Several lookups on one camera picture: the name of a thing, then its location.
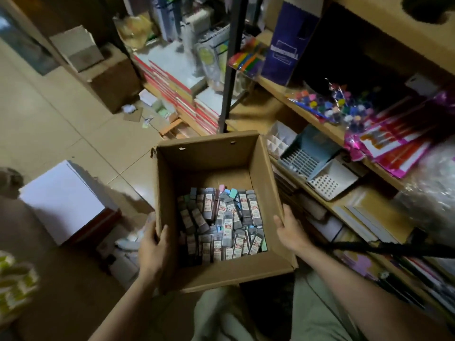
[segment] leg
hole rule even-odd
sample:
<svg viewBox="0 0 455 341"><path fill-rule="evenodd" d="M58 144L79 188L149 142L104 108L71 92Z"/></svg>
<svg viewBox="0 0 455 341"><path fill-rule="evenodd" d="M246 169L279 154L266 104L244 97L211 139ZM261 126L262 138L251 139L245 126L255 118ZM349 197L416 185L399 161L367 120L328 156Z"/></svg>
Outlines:
<svg viewBox="0 0 455 341"><path fill-rule="evenodd" d="M227 286L204 292L194 309L192 341L254 341L253 335L253 324L238 287Z"/></svg>
<svg viewBox="0 0 455 341"><path fill-rule="evenodd" d="M305 267L295 272L291 339L361 339L348 314L322 279L312 269Z"/></svg>

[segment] open cardboard box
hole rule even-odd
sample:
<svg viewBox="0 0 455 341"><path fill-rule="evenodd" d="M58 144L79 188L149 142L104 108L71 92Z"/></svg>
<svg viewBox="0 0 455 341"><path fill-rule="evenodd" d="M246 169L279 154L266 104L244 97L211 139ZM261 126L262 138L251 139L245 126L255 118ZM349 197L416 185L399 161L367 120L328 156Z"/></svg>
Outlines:
<svg viewBox="0 0 455 341"><path fill-rule="evenodd" d="M283 211L268 157L266 139L257 131L163 141L152 150L156 165L157 229L179 224L177 196L191 187L254 189L267 252L239 259L178 268L171 290L195 292L292 272L297 261L278 239L273 216Z"/></svg>

